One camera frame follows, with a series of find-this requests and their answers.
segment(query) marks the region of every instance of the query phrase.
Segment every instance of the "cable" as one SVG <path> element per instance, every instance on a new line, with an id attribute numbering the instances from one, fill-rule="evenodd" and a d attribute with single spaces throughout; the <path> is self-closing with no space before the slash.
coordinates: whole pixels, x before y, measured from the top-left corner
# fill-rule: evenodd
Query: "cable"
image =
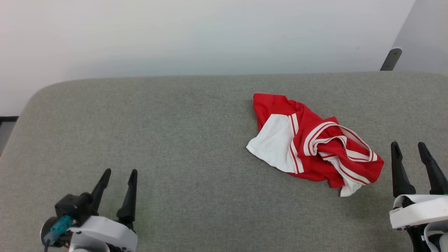
<path id="1" fill-rule="evenodd" d="M 47 240 L 45 243 L 45 248 L 43 249 L 43 252 L 48 252 L 48 246 L 50 245 L 50 239 Z"/>

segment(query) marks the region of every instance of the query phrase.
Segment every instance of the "floor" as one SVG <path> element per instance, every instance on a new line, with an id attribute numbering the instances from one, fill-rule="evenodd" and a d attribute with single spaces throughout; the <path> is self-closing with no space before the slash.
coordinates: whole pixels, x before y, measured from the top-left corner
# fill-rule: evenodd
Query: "floor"
<path id="1" fill-rule="evenodd" d="M 8 142 L 16 122 L 0 122 L 0 156 Z"/>

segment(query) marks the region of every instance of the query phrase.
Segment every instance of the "clothing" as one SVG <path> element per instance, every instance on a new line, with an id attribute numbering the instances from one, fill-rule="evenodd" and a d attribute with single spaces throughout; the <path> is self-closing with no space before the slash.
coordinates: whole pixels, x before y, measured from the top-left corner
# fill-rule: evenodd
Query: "clothing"
<path id="1" fill-rule="evenodd" d="M 269 165 L 298 178 L 328 180 L 350 196 L 375 182 L 384 161 L 335 117 L 321 119 L 286 96 L 254 94 L 257 137 L 247 149 Z"/>

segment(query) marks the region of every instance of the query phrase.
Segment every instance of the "gray fabric surface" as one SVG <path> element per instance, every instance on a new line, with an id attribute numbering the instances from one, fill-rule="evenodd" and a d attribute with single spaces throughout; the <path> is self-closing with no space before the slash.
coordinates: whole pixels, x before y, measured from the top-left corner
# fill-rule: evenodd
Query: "gray fabric surface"
<path id="1" fill-rule="evenodd" d="M 349 198 L 326 182 L 270 167 L 245 146 L 257 135 L 255 92 L 284 94 L 336 116 L 384 160 Z M 390 143 L 409 179 L 429 191 L 417 143 L 445 164 L 448 77 L 351 73 L 117 78 L 56 84 L 20 116 L 0 158 L 3 251 L 43 249 L 39 231 L 67 193 L 112 169 L 100 214 L 114 219 L 139 171 L 139 251 L 411 251 L 392 230 Z"/>

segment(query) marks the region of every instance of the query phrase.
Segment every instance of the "white wall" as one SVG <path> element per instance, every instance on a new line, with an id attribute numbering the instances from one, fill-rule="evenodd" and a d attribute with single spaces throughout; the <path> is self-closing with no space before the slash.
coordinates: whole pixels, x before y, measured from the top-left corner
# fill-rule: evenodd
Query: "white wall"
<path id="1" fill-rule="evenodd" d="M 413 0 L 0 0 L 0 116 L 80 78 L 376 71 Z"/>
<path id="2" fill-rule="evenodd" d="M 416 0 L 394 47 L 403 49 L 394 71 L 448 75 L 448 1 Z"/>

